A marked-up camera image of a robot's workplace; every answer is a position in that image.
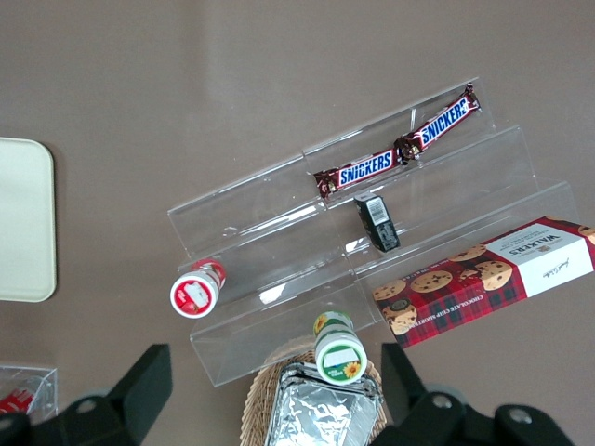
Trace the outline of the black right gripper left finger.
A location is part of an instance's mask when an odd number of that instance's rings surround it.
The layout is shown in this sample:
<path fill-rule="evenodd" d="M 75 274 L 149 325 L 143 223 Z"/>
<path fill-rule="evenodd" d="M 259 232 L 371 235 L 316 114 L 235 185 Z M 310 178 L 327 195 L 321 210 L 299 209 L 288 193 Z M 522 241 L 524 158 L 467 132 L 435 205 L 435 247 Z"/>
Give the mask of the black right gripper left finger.
<path fill-rule="evenodd" d="M 154 344 L 105 396 L 72 403 L 37 425 L 25 413 L 1 416 L 3 445 L 140 445 L 173 389 L 170 346 Z"/>

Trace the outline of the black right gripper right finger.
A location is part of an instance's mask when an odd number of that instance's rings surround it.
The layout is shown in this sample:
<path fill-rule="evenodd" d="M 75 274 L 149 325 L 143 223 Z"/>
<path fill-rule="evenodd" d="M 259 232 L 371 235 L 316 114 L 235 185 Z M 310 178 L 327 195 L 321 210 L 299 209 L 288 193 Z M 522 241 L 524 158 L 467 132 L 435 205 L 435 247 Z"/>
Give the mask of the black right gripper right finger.
<path fill-rule="evenodd" d="M 430 391 L 398 344 L 381 350 L 383 395 L 393 424 L 374 445 L 571 445 L 546 413 L 505 404 L 493 416 L 479 413 L 445 391 Z"/>

